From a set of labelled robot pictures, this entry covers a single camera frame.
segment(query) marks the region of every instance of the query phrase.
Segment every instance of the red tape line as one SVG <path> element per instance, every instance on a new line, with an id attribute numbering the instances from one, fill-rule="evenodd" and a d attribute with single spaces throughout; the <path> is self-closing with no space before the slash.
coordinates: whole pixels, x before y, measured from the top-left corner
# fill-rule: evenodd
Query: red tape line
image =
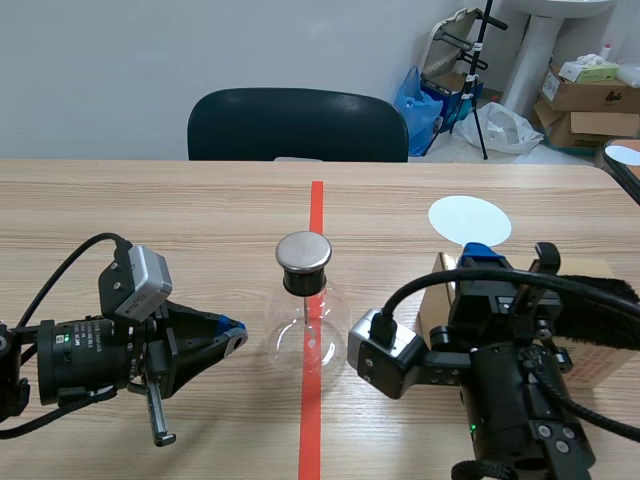
<path id="1" fill-rule="evenodd" d="M 324 230 L 324 184 L 311 183 L 309 230 Z M 302 401 L 300 404 L 299 480 L 320 480 L 322 472 L 322 307 L 319 296 L 309 298 L 309 331 L 304 335 Z"/>

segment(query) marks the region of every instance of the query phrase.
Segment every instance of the black bristle strip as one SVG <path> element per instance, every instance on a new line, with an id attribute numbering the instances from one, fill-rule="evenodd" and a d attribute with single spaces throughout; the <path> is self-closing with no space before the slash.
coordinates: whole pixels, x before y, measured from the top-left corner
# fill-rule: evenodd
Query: black bristle strip
<path id="1" fill-rule="evenodd" d="M 606 290 L 630 302 L 640 297 L 624 280 L 563 275 L 567 280 Z M 575 295 L 561 295 L 563 311 L 555 323 L 556 335 L 580 343 L 640 350 L 640 318 L 633 319 L 585 301 Z"/>

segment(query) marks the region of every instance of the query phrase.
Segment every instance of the sink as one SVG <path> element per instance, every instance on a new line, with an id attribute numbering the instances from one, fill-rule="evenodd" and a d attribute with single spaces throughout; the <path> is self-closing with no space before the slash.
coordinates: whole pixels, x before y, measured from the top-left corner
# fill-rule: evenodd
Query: sink
<path id="1" fill-rule="evenodd" d="M 615 0 L 511 0 L 516 9 L 538 17 L 594 17 L 609 8 Z"/>
<path id="2" fill-rule="evenodd" d="M 542 87 L 547 65 L 565 18 L 596 16 L 616 0 L 507 0 L 516 9 L 531 15 L 516 65 L 511 73 L 502 104 L 518 115 L 528 116 Z"/>

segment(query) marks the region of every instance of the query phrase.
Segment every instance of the screw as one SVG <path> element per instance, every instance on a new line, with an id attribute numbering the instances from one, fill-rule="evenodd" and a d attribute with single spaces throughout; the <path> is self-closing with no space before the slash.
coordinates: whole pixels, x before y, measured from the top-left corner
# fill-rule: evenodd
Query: screw
<path id="1" fill-rule="evenodd" d="M 547 338 L 551 338 L 551 330 L 548 328 L 542 328 L 538 330 L 538 338 L 540 340 L 546 340 Z"/>
<path id="2" fill-rule="evenodd" d="M 562 433 L 564 433 L 564 436 L 567 437 L 569 440 L 573 440 L 574 438 L 576 438 L 576 432 L 571 430 L 569 427 L 564 427 L 562 429 Z"/>
<path id="3" fill-rule="evenodd" d="M 556 442 L 556 448 L 560 453 L 569 453 L 569 445 L 563 440 L 558 440 Z"/>
<path id="4" fill-rule="evenodd" d="M 546 425 L 540 425 L 538 427 L 538 433 L 544 438 L 549 438 L 551 436 L 551 429 Z"/>

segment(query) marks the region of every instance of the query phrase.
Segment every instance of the floor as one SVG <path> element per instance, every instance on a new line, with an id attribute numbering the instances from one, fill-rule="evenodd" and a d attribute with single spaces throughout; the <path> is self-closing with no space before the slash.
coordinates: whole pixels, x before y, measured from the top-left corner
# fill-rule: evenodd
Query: floor
<path id="1" fill-rule="evenodd" d="M 442 134 L 431 147 L 425 157 L 409 157 L 409 163 L 480 163 L 480 164 L 530 164 L 530 165 L 586 165 L 594 166 L 593 161 L 572 157 L 556 152 L 544 145 L 536 146 L 531 152 L 523 155 L 487 151 L 489 160 L 482 158 L 482 151 L 453 138 L 448 133 Z"/>

